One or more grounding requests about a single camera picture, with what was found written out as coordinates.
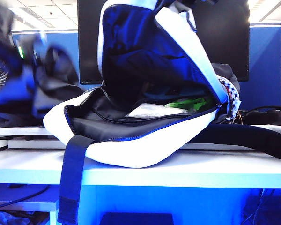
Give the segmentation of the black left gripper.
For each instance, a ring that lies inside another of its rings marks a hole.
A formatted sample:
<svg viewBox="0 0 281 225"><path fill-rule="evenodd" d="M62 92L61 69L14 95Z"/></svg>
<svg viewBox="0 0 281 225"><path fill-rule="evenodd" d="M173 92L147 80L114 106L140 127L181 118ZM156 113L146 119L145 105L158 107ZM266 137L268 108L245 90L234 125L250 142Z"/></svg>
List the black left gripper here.
<svg viewBox="0 0 281 225"><path fill-rule="evenodd" d="M14 44L21 58L23 66L36 68L42 65L42 57L45 55L46 34L27 34L14 38Z"/></svg>

